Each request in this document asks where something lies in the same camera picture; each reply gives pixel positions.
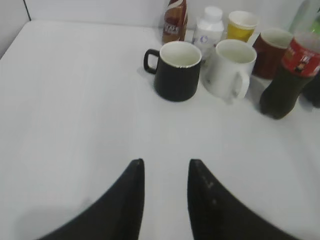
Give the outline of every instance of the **cup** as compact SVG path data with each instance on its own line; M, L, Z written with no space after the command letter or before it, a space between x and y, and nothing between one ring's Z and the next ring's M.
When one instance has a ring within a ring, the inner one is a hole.
M148 64L149 55L158 57L156 69ZM181 102L190 99L197 91L201 51L191 43L171 41L160 49L149 49L143 60L148 73L155 74L154 88L164 99Z
M227 39L237 39L247 42L254 33L259 19L247 11L233 11L229 14Z
M292 38L290 32L278 28L260 33L253 44L257 52L253 74L263 79L273 79Z
M226 102L243 99L257 53L249 44L235 39L219 42L205 75L204 87Z

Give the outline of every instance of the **cola bottle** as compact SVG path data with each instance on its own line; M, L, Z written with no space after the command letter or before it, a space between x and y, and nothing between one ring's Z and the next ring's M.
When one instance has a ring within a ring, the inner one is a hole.
M273 81L261 95L261 113L274 119L285 117L319 69L320 36L312 32L295 34Z
M184 41L188 14L186 0L170 0L164 14L162 42Z
M320 72L304 87L302 94L315 108L320 109Z

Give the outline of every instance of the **bottle cap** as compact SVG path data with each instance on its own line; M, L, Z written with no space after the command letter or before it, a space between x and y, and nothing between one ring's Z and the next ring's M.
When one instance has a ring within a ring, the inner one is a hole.
M223 12L215 6L207 6L204 9L204 19L208 22L219 22L222 19Z

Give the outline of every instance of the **white wall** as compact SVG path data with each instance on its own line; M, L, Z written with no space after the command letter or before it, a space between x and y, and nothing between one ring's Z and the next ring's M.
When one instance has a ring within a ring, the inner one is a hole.
M247 10L261 17L257 31L270 26L287 28L303 0L187 0L189 27L204 7L215 5L225 15ZM159 26L169 0L26 0L31 19Z
M0 58L28 21L23 0L0 0Z

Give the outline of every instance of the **mug handle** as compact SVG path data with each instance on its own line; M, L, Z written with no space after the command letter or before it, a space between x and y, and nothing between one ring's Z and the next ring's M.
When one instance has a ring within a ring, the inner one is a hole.
M235 98L236 99L243 99L248 91L249 88L249 84L250 84L250 77L249 75L244 72L244 71L238 71L237 73L237 79L235 80L234 83L234 92L235 92Z
M156 74L157 69L150 67L148 64L149 55L154 55L159 58L160 52L158 50L149 49L148 51L146 51L146 53L144 55L144 59L143 59L144 70L146 70L150 74Z

